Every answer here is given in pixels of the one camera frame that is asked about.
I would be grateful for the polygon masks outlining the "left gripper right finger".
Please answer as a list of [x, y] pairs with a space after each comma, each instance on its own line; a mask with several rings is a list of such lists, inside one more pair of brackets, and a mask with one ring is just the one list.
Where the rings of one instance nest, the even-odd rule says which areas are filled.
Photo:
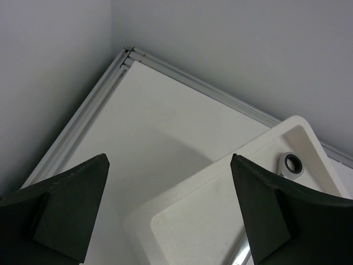
[[233, 183], [255, 264], [352, 264], [352, 200], [234, 154]]

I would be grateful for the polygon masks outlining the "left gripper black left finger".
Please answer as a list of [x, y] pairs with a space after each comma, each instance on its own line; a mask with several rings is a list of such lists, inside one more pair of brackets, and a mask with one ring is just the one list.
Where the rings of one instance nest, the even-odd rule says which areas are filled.
[[102, 153], [1, 196], [1, 264], [84, 263], [109, 167]]

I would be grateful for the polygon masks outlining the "long silver ratchet wrench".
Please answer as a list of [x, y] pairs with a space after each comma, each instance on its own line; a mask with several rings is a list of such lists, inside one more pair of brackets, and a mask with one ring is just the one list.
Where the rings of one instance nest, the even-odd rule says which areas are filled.
[[[285, 152], [279, 155], [277, 159], [276, 174], [294, 181], [304, 172], [304, 164], [301, 158], [293, 152]], [[247, 233], [244, 232], [240, 243], [236, 246], [227, 264], [247, 264], [251, 257], [251, 250]]]

